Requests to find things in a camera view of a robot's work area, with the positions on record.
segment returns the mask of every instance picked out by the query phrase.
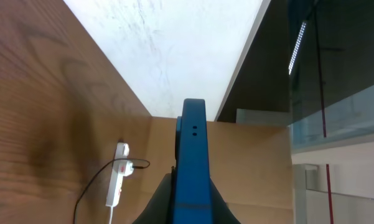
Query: power plug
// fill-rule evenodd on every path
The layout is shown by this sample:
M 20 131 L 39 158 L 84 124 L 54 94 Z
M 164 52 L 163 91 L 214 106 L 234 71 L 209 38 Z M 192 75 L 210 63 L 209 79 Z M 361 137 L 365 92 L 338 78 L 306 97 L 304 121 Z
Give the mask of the power plug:
M 127 158 L 129 155 L 129 145 L 118 142 L 115 152 L 115 159 Z M 106 206 L 115 207 L 119 204 L 123 177 L 133 173 L 133 163 L 127 160 L 114 161 L 112 166 L 110 186 L 106 196 Z

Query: led light strip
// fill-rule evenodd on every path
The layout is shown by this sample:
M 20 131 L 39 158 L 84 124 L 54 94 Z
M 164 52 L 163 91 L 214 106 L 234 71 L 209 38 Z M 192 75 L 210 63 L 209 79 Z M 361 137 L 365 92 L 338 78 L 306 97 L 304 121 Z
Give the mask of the led light strip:
M 299 51 L 300 43 L 301 43 L 301 40 L 303 38 L 304 31 L 306 29 L 306 25 L 307 25 L 306 21 L 303 21 L 303 23 L 301 24 L 300 31 L 299 31 L 299 36 L 297 37 L 296 44 L 294 45 L 292 59 L 289 63 L 289 75 L 291 75 L 291 73 L 292 73 L 294 61 L 296 60 L 297 52 Z

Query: dark ceiling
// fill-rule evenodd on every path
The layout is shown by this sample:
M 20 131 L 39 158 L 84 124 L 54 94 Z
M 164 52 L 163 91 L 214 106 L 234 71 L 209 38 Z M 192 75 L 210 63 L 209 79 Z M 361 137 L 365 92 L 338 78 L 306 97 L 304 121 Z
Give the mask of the dark ceiling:
M 217 121 L 236 109 L 289 111 L 289 34 L 286 0 L 272 0 Z

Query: black cable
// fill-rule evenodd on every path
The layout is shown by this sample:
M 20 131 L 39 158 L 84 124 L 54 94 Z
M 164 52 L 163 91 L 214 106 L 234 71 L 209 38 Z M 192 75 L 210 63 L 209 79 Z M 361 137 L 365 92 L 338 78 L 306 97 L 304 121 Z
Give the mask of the black cable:
M 101 171 L 103 171 L 108 165 L 112 164 L 114 161 L 120 161 L 120 160 L 127 160 L 127 161 L 144 161 L 144 162 L 147 162 L 148 165 L 146 166 L 133 166 L 133 168 L 135 169 L 146 169 L 148 168 L 151 163 L 146 160 L 146 159 L 134 159 L 134 158 L 119 158 L 119 159 L 112 159 L 111 161 L 109 161 L 108 163 L 106 163 L 94 176 L 93 178 L 91 178 L 91 180 L 89 181 L 89 183 L 86 185 L 85 189 L 82 191 L 82 194 L 79 196 L 79 198 L 77 199 L 76 201 L 76 204 L 75 204 L 75 209 L 73 210 L 73 224 L 76 224 L 76 213 L 77 213 L 77 206 L 80 202 L 80 200 L 82 199 L 82 197 L 84 196 L 84 194 L 87 192 L 88 188 L 90 187 L 90 185 L 93 183 L 93 181 L 96 179 L 96 177 L 98 176 L 98 174 L 101 173 Z

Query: wooden surface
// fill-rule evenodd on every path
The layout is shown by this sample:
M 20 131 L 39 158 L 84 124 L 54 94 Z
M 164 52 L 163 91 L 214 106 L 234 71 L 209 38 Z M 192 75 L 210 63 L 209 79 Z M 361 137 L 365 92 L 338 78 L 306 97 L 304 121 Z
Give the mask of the wooden surface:
M 175 165 L 175 124 L 152 119 L 146 154 L 152 165 L 144 171 L 139 209 Z M 242 223 L 293 223 L 288 129 L 208 122 L 207 132 L 210 176 L 234 215 Z
M 71 223 L 82 186 L 119 138 L 131 157 L 145 156 L 150 121 L 62 0 L 0 0 L 0 223 Z M 79 223 L 106 222 L 105 174 Z M 140 184 L 138 172 L 124 183 L 117 223 L 136 215 Z

